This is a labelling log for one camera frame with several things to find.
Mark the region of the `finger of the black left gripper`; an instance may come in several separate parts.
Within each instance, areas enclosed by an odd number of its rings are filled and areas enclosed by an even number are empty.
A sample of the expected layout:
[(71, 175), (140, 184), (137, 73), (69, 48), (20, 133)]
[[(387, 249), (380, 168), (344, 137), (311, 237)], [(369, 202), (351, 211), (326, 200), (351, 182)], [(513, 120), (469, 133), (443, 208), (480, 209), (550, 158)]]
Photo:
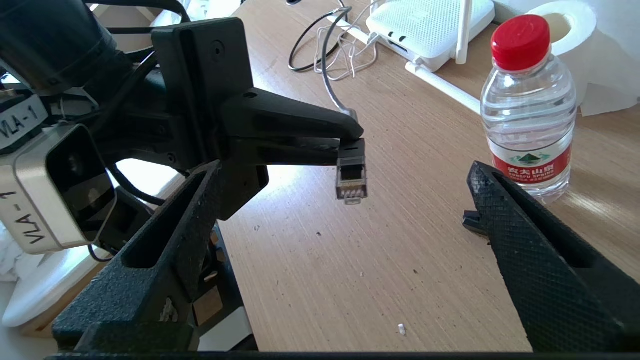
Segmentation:
[(364, 129), (342, 112), (252, 88), (225, 102), (225, 132), (249, 139), (357, 140)]
[(338, 139), (231, 139), (231, 159), (247, 166), (335, 166)]

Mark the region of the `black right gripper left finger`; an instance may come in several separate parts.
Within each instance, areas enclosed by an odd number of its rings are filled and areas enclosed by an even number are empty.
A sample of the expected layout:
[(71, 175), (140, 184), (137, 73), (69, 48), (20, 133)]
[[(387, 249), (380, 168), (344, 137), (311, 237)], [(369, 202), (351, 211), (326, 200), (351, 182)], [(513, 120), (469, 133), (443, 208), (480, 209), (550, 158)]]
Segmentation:
[(61, 352), (185, 352), (219, 213), (219, 161), (186, 183), (55, 319)]

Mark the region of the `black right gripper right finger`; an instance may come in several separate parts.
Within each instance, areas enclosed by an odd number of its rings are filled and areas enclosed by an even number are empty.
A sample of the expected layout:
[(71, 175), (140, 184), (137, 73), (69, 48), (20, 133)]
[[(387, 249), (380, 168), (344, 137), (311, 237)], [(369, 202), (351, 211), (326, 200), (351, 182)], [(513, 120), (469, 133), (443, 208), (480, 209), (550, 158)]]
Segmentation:
[(638, 353), (640, 287), (498, 169), (467, 175), (468, 230), (487, 236), (533, 351)]

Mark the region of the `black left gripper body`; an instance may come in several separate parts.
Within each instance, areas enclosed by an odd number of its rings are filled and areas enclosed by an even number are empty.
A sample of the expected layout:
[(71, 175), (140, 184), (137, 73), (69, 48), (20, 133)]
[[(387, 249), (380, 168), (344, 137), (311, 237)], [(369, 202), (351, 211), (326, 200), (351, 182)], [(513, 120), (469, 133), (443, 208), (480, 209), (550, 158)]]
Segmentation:
[(128, 158), (192, 173), (218, 162), (240, 167), (219, 192), (217, 218), (229, 220), (268, 184), (250, 123), (254, 87), (245, 27), (238, 18), (186, 22), (151, 32), (146, 66), (123, 54), (98, 82), (94, 139), (112, 173)]

